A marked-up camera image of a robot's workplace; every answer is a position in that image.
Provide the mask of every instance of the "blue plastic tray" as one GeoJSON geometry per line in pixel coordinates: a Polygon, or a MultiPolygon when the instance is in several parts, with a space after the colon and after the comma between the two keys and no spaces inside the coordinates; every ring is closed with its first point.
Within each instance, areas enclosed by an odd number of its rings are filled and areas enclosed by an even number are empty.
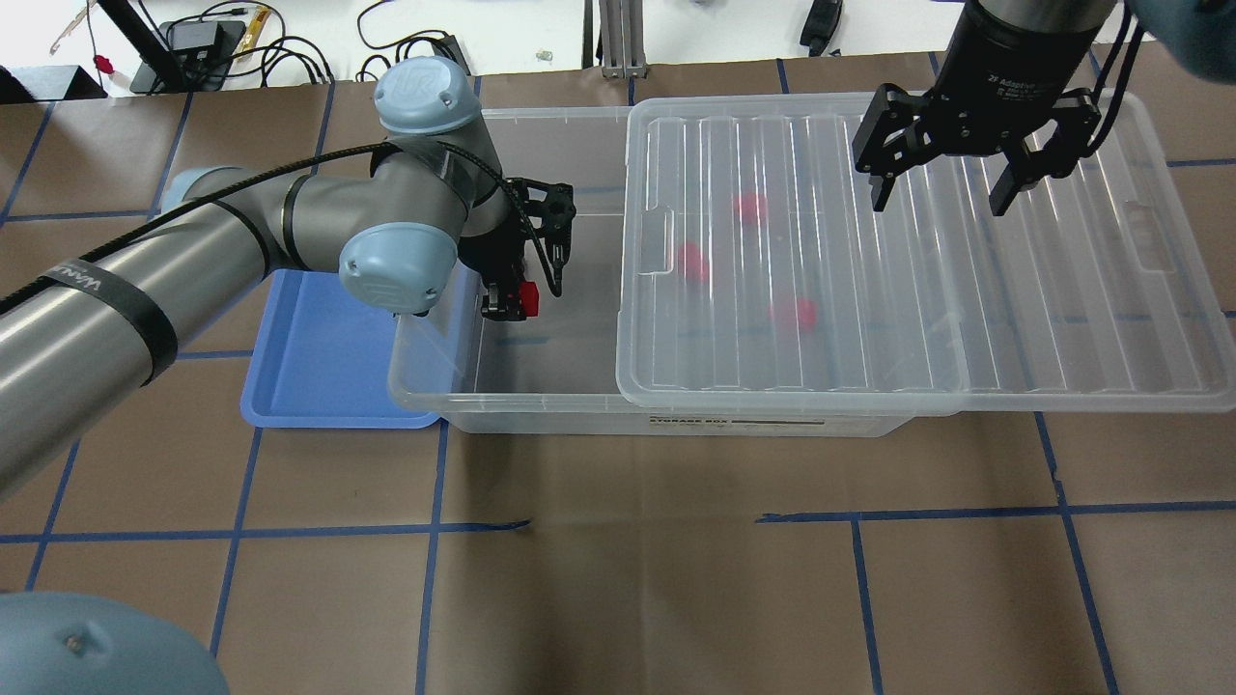
{"type": "Polygon", "coordinates": [[[253,346],[241,413],[257,427],[420,429],[387,396],[396,320],[330,273],[279,271],[253,346]]]}

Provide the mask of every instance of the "black cable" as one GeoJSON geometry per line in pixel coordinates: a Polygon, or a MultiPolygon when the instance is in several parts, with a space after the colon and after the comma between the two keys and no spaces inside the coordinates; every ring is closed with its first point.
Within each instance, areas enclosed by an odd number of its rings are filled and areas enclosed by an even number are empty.
{"type": "Polygon", "coordinates": [[[99,45],[94,41],[94,23],[90,22],[90,0],[85,0],[85,30],[90,33],[90,64],[94,66],[94,75],[99,78],[99,87],[103,87],[103,70],[95,57],[99,56],[99,45]]]}
{"type": "Polygon", "coordinates": [[[519,193],[515,190],[515,187],[512,185],[509,181],[503,178],[497,169],[491,167],[485,160],[472,152],[450,142],[438,141],[438,143],[441,145],[447,152],[459,155],[460,157],[464,157],[476,164],[478,169],[485,172],[486,176],[492,178],[493,182],[502,188],[507,199],[510,200],[510,207],[519,213],[520,225],[524,228],[524,232],[528,235],[528,239],[531,240],[533,247],[536,249],[536,257],[540,260],[541,272],[545,275],[545,284],[549,287],[550,294],[554,297],[561,297],[562,286],[557,282],[554,270],[550,267],[549,256],[545,255],[545,247],[541,245],[540,237],[536,236],[536,228],[533,226],[533,220],[528,219],[528,213],[524,210],[523,200],[519,199],[519,193]]]}
{"type": "MultiPolygon", "coordinates": [[[[226,64],[231,63],[236,58],[243,58],[245,56],[252,56],[253,53],[262,53],[263,54],[262,61],[258,63],[258,66],[256,68],[250,68],[250,69],[247,69],[245,72],[240,72],[240,73],[227,73],[225,75],[221,75],[221,79],[227,80],[227,79],[231,79],[231,78],[236,78],[236,77],[246,77],[246,75],[260,73],[260,72],[262,72],[267,67],[268,62],[271,61],[271,58],[266,56],[266,52],[268,52],[268,51],[282,51],[283,52],[282,54],[284,54],[284,56],[290,53],[293,56],[300,57],[304,61],[308,61],[309,63],[313,62],[313,58],[309,58],[304,53],[297,53],[295,51],[292,51],[290,48],[284,48],[282,46],[258,46],[257,48],[250,48],[248,51],[241,51],[240,53],[234,53],[231,56],[227,56],[225,58],[215,61],[214,63],[208,63],[205,66],[200,66],[198,68],[193,68],[193,72],[198,74],[197,87],[200,87],[201,83],[204,83],[208,78],[213,77],[210,73],[215,68],[219,68],[221,66],[226,66],[226,64]]],[[[313,68],[310,68],[309,66],[305,66],[305,72],[309,74],[310,82],[313,82],[314,80],[314,70],[313,70],[313,68]]]]}
{"type": "MultiPolygon", "coordinates": [[[[288,27],[287,27],[287,25],[283,23],[283,15],[277,14],[276,10],[274,10],[274,7],[268,7],[268,9],[271,10],[272,15],[274,15],[274,16],[277,16],[279,19],[279,36],[287,36],[288,27]]],[[[174,33],[177,25],[182,25],[182,23],[184,23],[184,22],[187,22],[189,20],[195,20],[195,21],[201,22],[201,21],[205,21],[206,17],[229,16],[229,15],[243,15],[243,14],[245,14],[245,9],[243,7],[236,7],[236,9],[226,10],[226,11],[224,11],[224,10],[216,10],[216,11],[206,10],[206,11],[203,11],[203,12],[198,12],[197,15],[185,15],[185,16],[178,19],[178,20],[172,20],[171,22],[168,22],[167,28],[163,30],[163,33],[167,37],[168,43],[171,43],[172,42],[172,35],[174,33]]]]}
{"type": "Polygon", "coordinates": [[[405,38],[405,40],[400,41],[399,45],[396,46],[396,49],[394,49],[396,62],[398,62],[398,61],[407,61],[408,58],[410,58],[412,57],[412,47],[415,46],[417,43],[420,43],[421,41],[424,41],[425,43],[429,43],[430,46],[438,48],[439,51],[441,51],[442,53],[445,53],[446,57],[450,58],[451,61],[454,61],[456,63],[459,62],[459,58],[455,57],[455,52],[451,51],[450,46],[447,46],[446,43],[444,43],[442,40],[434,38],[431,36],[412,36],[409,38],[405,38]],[[399,56],[400,51],[403,51],[403,57],[399,56]]]}
{"type": "Polygon", "coordinates": [[[1146,36],[1146,30],[1138,23],[1133,28],[1132,38],[1128,40],[1128,48],[1125,51],[1125,62],[1120,64],[1120,74],[1116,75],[1116,88],[1111,95],[1111,104],[1107,105],[1107,114],[1103,119],[1103,125],[1099,126],[1099,134],[1086,146],[1084,157],[1094,155],[1099,151],[1099,147],[1103,147],[1104,141],[1107,140],[1107,135],[1116,124],[1116,115],[1120,114],[1120,103],[1125,98],[1125,89],[1128,88],[1128,79],[1133,74],[1133,61],[1137,59],[1137,49],[1141,47],[1143,36],[1146,36]]]}
{"type": "MultiPolygon", "coordinates": [[[[215,200],[221,200],[234,193],[257,185],[258,183],[271,181],[272,178],[278,178],[283,174],[309,168],[314,164],[332,162],[335,160],[342,160],[346,157],[355,157],[357,155],[366,155],[370,152],[398,152],[398,151],[399,148],[389,142],[375,142],[372,145],[361,145],[357,147],[349,147],[346,150],[336,150],[335,152],[326,152],[324,155],[316,155],[307,160],[299,160],[297,162],[276,167],[267,172],[251,176],[243,181],[239,181],[231,185],[220,188],[219,190],[215,190],[213,193],[208,193],[201,198],[194,198],[192,200],[187,200],[183,205],[179,205],[178,208],[163,213],[162,215],[147,221],[146,224],[133,229],[132,231],[117,236],[116,239],[112,239],[111,241],[104,244],[103,246],[99,246],[91,251],[83,254],[80,258],[90,263],[101,261],[103,258],[106,258],[108,256],[124,250],[125,247],[132,245],[135,241],[140,240],[141,237],[146,236],[147,234],[154,231],[156,229],[163,226],[164,224],[177,218],[184,216],[204,205],[209,205],[215,200]]],[[[47,289],[48,287],[52,287],[53,284],[54,282],[46,277],[40,277],[35,279],[33,282],[17,289],[12,294],[5,297],[4,299],[0,299],[0,314],[6,314],[11,312],[23,302],[32,299],[40,292],[47,289]]]]}
{"type": "Polygon", "coordinates": [[[391,0],[378,0],[377,2],[373,2],[372,5],[365,7],[363,10],[361,10],[361,12],[358,15],[356,15],[356,35],[361,37],[361,43],[363,43],[366,46],[366,48],[372,48],[375,51],[383,51],[386,48],[393,48],[396,46],[399,46],[400,43],[403,43],[404,41],[409,40],[409,38],[414,38],[417,36],[423,36],[425,33],[440,33],[442,36],[449,36],[445,31],[442,31],[440,28],[426,28],[424,31],[418,31],[415,33],[409,33],[408,36],[404,36],[403,38],[392,41],[391,43],[382,43],[382,45],[370,43],[370,40],[365,37],[365,30],[361,28],[361,20],[365,19],[365,15],[370,14],[371,11],[373,11],[378,5],[383,5],[383,4],[389,2],[389,1],[391,0]]]}
{"type": "Polygon", "coordinates": [[[320,63],[321,68],[326,70],[326,74],[321,74],[321,72],[319,72],[318,77],[320,77],[323,82],[335,82],[335,73],[331,72],[331,69],[330,69],[330,61],[326,59],[326,54],[323,53],[321,48],[319,48],[318,45],[314,43],[313,41],[309,41],[308,38],[305,38],[303,36],[286,35],[286,36],[281,36],[279,38],[276,38],[274,41],[269,42],[267,46],[283,46],[283,43],[288,42],[288,41],[299,41],[300,43],[304,43],[304,45],[309,46],[310,48],[313,48],[318,53],[318,58],[321,59],[321,63],[320,63]]]}
{"type": "Polygon", "coordinates": [[[316,69],[316,66],[313,63],[313,59],[309,56],[305,56],[304,53],[297,53],[294,51],[289,51],[289,52],[279,56],[278,58],[274,58],[273,61],[268,61],[268,62],[263,61],[262,62],[262,66],[261,66],[262,67],[262,80],[258,83],[258,87],[271,87],[271,83],[269,83],[271,73],[274,72],[274,68],[279,63],[282,63],[283,61],[287,61],[288,58],[293,58],[293,59],[300,62],[300,67],[303,67],[305,69],[305,73],[309,75],[309,84],[318,84],[318,78],[321,77],[321,72],[319,72],[316,69]]]}
{"type": "Polygon", "coordinates": [[[370,75],[375,80],[378,79],[378,75],[376,75],[372,72],[370,72],[370,63],[372,63],[373,61],[381,61],[386,66],[387,69],[391,69],[391,61],[386,56],[383,56],[381,53],[375,53],[375,54],[370,56],[368,58],[365,58],[365,62],[361,63],[361,69],[356,70],[356,78],[355,78],[356,82],[365,82],[363,75],[370,75]]]}
{"type": "Polygon", "coordinates": [[[1111,49],[1107,52],[1107,59],[1103,62],[1103,69],[1099,70],[1099,78],[1094,83],[1094,92],[1090,94],[1094,105],[1099,105],[1099,95],[1103,93],[1103,88],[1107,84],[1107,77],[1111,74],[1111,68],[1116,64],[1116,57],[1120,56],[1120,49],[1125,46],[1125,36],[1128,33],[1128,25],[1133,20],[1133,12],[1125,5],[1125,16],[1120,20],[1120,30],[1116,32],[1116,42],[1111,45],[1111,49]]]}
{"type": "Polygon", "coordinates": [[[198,19],[204,19],[206,12],[213,12],[219,7],[226,7],[227,5],[257,5],[258,7],[266,7],[279,20],[279,36],[283,37],[288,35],[288,20],[283,19],[283,12],[277,10],[273,5],[267,5],[266,2],[260,2],[258,0],[224,0],[222,2],[215,2],[198,14],[198,19]]]}
{"type": "Polygon", "coordinates": [[[146,0],[137,0],[137,6],[142,10],[142,15],[146,15],[146,22],[150,23],[151,31],[154,32],[154,36],[158,36],[159,43],[162,43],[168,51],[172,51],[172,42],[158,30],[158,22],[156,22],[154,17],[151,16],[151,11],[146,9],[146,0]]]}

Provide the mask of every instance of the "blue tape grid line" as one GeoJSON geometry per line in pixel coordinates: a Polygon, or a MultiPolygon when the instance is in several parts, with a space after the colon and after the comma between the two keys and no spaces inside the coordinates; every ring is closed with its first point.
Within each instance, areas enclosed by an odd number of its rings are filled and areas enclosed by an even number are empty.
{"type": "Polygon", "coordinates": [[[866,636],[866,660],[871,669],[871,690],[884,695],[884,676],[880,675],[880,650],[875,643],[875,618],[871,616],[871,592],[866,584],[866,558],[863,555],[863,532],[858,519],[850,521],[854,543],[854,574],[858,579],[858,600],[863,608],[863,633],[866,636]]]}
{"type": "Polygon", "coordinates": [[[1169,161],[1167,166],[1169,167],[1230,167],[1236,164],[1236,158],[1224,158],[1224,160],[1174,160],[1169,161]]]}
{"type": "Polygon", "coordinates": [[[781,94],[790,93],[790,80],[785,77],[785,61],[776,59],[776,77],[781,80],[781,94]]]}
{"type": "Polygon", "coordinates": [[[172,176],[172,161],[176,160],[176,152],[180,148],[180,139],[184,137],[184,126],[189,122],[189,109],[193,108],[193,93],[184,95],[184,108],[180,109],[180,120],[176,124],[176,135],[172,136],[172,147],[167,151],[167,160],[163,162],[163,171],[158,177],[158,185],[154,187],[154,199],[151,200],[151,207],[147,214],[147,219],[154,219],[159,214],[161,203],[163,200],[163,188],[167,187],[167,179],[172,176]]]}
{"type": "MultiPolygon", "coordinates": [[[[1153,514],[1179,512],[1236,512],[1236,500],[1190,500],[1182,502],[1125,502],[1109,505],[1070,505],[1077,516],[1100,514],[1153,514]]],[[[978,507],[958,510],[876,510],[848,512],[795,512],[766,513],[755,519],[758,524],[771,523],[850,523],[884,521],[933,521],[933,519],[990,519],[1051,517],[1059,507],[978,507]]],[[[531,524],[531,519],[508,523],[441,523],[438,533],[488,533],[519,531],[531,524]]],[[[245,528],[241,539],[248,538],[336,538],[341,535],[419,535],[433,531],[431,523],[379,524],[379,526],[319,526],[289,528],[245,528]]],[[[78,533],[7,533],[0,534],[0,545],[19,543],[121,543],[126,540],[226,540],[232,531],[226,528],[200,531],[116,531],[78,533]]]]}
{"type": "Polygon", "coordinates": [[[61,503],[64,502],[64,491],[68,490],[69,475],[73,472],[73,463],[77,461],[80,445],[80,440],[74,441],[64,459],[61,482],[56,486],[56,497],[52,498],[52,508],[47,512],[47,523],[43,524],[43,533],[38,537],[38,549],[35,550],[35,559],[30,563],[30,574],[26,575],[26,591],[33,591],[35,582],[38,581],[38,570],[43,566],[43,555],[47,554],[47,544],[51,543],[52,528],[56,527],[56,517],[61,513],[61,503]]]}
{"type": "MultiPolygon", "coordinates": [[[[493,533],[519,531],[531,524],[531,519],[508,523],[444,523],[439,533],[493,533]]],[[[316,526],[289,528],[243,528],[241,540],[251,538],[340,538],[351,535],[428,535],[433,526],[428,523],[403,523],[382,526],[316,526]]],[[[211,528],[200,531],[88,531],[78,533],[9,533],[0,535],[0,545],[20,543],[126,543],[133,540],[229,540],[234,529],[211,528]]]]}
{"type": "Polygon", "coordinates": [[[236,360],[252,357],[252,350],[208,350],[204,352],[180,352],[177,360],[236,360]]]}
{"type": "Polygon", "coordinates": [[[1069,510],[1069,500],[1064,493],[1064,484],[1060,481],[1056,465],[1056,450],[1052,449],[1052,437],[1047,432],[1047,420],[1043,413],[1035,413],[1035,424],[1038,425],[1038,439],[1043,445],[1043,456],[1047,460],[1047,470],[1052,476],[1052,485],[1056,487],[1056,500],[1060,510],[1060,521],[1064,522],[1064,535],[1069,543],[1069,554],[1073,555],[1073,569],[1078,575],[1078,585],[1082,589],[1082,602],[1085,605],[1085,615],[1090,621],[1090,633],[1094,637],[1094,647],[1099,653],[1099,665],[1103,668],[1103,679],[1107,684],[1109,695],[1119,695],[1120,686],[1116,684],[1116,672],[1111,667],[1111,654],[1107,652],[1107,639],[1103,634],[1103,623],[1099,620],[1099,610],[1094,603],[1094,594],[1090,591],[1090,578],[1085,571],[1085,559],[1082,558],[1082,544],[1078,542],[1077,528],[1073,526],[1073,513],[1069,510]]]}
{"type": "Polygon", "coordinates": [[[54,110],[54,101],[43,109],[43,119],[38,121],[38,130],[35,131],[35,139],[31,140],[26,158],[22,160],[21,168],[17,169],[17,178],[12,182],[12,190],[9,192],[9,199],[4,202],[4,208],[0,209],[0,225],[9,219],[9,213],[12,211],[12,204],[17,200],[17,193],[21,192],[21,184],[26,181],[26,174],[30,173],[30,164],[35,161],[35,152],[38,151],[38,143],[42,142],[43,134],[47,132],[47,124],[52,122],[52,113],[54,110]]]}
{"type": "Polygon", "coordinates": [[[100,213],[49,213],[43,215],[11,215],[11,223],[38,223],[48,220],[95,220],[103,218],[143,218],[150,210],[106,210],[100,213]]]}
{"type": "MultiPolygon", "coordinates": [[[[330,88],[326,89],[326,106],[321,111],[321,126],[318,129],[318,143],[314,146],[313,150],[314,157],[321,155],[323,147],[326,146],[326,129],[330,126],[330,111],[334,109],[334,106],[335,106],[335,83],[332,82],[330,83],[330,88]]],[[[319,164],[314,164],[313,168],[309,169],[309,173],[311,174],[318,173],[318,166],[319,164]]]]}
{"type": "MultiPolygon", "coordinates": [[[[1090,514],[1153,514],[1168,512],[1231,512],[1236,500],[1199,500],[1183,502],[1125,502],[1112,505],[1069,505],[1073,516],[1090,514]]],[[[764,514],[755,523],[847,523],[881,521],[932,519],[993,519],[1051,517],[1060,513],[1059,506],[1049,507],[974,507],[957,510],[876,510],[850,512],[795,512],[764,514]]]]}
{"type": "Polygon", "coordinates": [[[248,510],[248,493],[253,488],[253,469],[257,466],[257,451],[262,446],[262,428],[253,428],[253,439],[248,445],[248,461],[245,464],[245,481],[240,486],[240,501],[236,503],[236,521],[232,523],[231,543],[227,545],[227,564],[224,565],[224,581],[219,587],[219,605],[215,607],[215,625],[210,631],[210,654],[219,655],[219,639],[224,634],[224,617],[227,615],[227,599],[231,596],[231,580],[236,571],[236,553],[240,550],[240,532],[245,528],[245,512],[248,510]]]}
{"type": "Polygon", "coordinates": [[[434,479],[434,511],[429,521],[429,553],[425,556],[425,589],[420,599],[420,638],[417,641],[417,695],[425,695],[429,668],[429,626],[433,620],[434,579],[438,575],[438,538],[442,524],[442,490],[446,485],[446,446],[450,425],[438,423],[438,475],[434,479]]]}

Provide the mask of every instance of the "red object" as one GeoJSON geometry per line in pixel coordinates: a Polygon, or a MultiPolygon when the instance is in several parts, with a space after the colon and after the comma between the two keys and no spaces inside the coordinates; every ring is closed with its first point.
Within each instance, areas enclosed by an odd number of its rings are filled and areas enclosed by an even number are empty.
{"type": "Polygon", "coordinates": [[[708,278],[712,277],[712,272],[708,268],[708,260],[703,255],[703,249],[690,241],[685,241],[679,245],[677,262],[679,272],[681,272],[682,277],[687,278],[688,282],[707,284],[708,278]]]}
{"type": "Polygon", "coordinates": [[[744,226],[760,224],[768,209],[768,200],[759,193],[743,193],[734,198],[734,214],[744,226]]]}
{"type": "Polygon", "coordinates": [[[525,317],[531,319],[540,315],[540,289],[535,282],[525,279],[519,283],[519,303],[524,305],[525,317]]]}
{"type": "Polygon", "coordinates": [[[806,297],[795,299],[794,305],[770,305],[769,317],[777,330],[798,333],[815,333],[816,330],[816,303],[806,297]]]}
{"type": "Polygon", "coordinates": [[[111,61],[104,58],[103,56],[94,57],[94,67],[99,68],[100,73],[108,75],[116,72],[116,68],[111,67],[111,61]]]}

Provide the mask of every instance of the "clear plastic storage box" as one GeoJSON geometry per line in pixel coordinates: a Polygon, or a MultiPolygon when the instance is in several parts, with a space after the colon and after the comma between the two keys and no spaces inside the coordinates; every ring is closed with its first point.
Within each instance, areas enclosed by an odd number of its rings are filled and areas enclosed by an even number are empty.
{"type": "Polygon", "coordinates": [[[1004,218],[1002,158],[937,160],[873,213],[849,148],[869,100],[487,113],[506,171],[576,185],[565,296],[476,318],[454,365],[400,319],[392,396],[470,432],[630,434],[1236,406],[1236,349],[1135,98],[1096,157],[1004,218]],[[414,387],[425,369],[451,391],[414,387]]]}

